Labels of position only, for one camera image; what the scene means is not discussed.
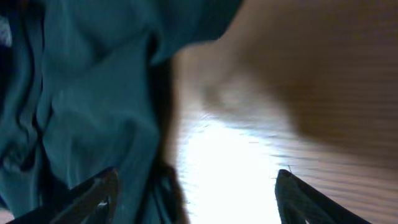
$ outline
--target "wooden surface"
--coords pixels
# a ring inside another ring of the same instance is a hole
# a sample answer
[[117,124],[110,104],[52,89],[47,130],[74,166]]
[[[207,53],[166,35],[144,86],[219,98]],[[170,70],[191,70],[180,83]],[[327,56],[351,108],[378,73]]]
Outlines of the wooden surface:
[[178,54],[168,159],[191,223],[280,223],[289,166],[398,223],[398,3],[304,2],[246,0],[220,40]]

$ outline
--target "dark object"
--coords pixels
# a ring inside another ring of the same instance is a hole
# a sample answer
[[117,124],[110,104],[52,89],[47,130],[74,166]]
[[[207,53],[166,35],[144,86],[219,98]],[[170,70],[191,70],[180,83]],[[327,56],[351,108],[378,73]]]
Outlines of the dark object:
[[9,224],[112,223],[119,192],[116,169],[106,169],[75,187],[58,202],[39,207]]
[[280,170],[275,185],[282,224],[367,224],[287,170]]

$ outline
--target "teal clothing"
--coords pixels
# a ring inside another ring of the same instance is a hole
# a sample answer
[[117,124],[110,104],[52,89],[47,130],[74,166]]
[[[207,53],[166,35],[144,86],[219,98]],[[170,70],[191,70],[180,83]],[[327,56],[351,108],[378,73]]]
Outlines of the teal clothing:
[[219,38],[240,1],[0,3],[12,35],[0,49],[0,206],[19,217],[113,166],[114,223],[174,222],[173,193],[154,167],[152,82],[169,74],[154,68]]

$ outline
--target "wood grain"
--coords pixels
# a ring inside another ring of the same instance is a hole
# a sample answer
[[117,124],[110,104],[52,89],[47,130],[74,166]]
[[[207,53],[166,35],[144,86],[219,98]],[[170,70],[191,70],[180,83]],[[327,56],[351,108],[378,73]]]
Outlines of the wood grain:
[[167,159],[191,223],[280,223],[289,169],[372,223],[398,223],[398,3],[246,0],[175,61]]

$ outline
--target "teal fabric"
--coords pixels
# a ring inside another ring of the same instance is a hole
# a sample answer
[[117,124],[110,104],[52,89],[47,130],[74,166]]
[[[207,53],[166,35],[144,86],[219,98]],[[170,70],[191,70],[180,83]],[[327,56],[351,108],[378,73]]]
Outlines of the teal fabric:
[[183,46],[219,38],[240,1],[1,5],[12,47],[1,49],[0,205],[19,217],[114,166],[115,223],[174,222],[167,178],[150,175],[160,132],[149,73]]

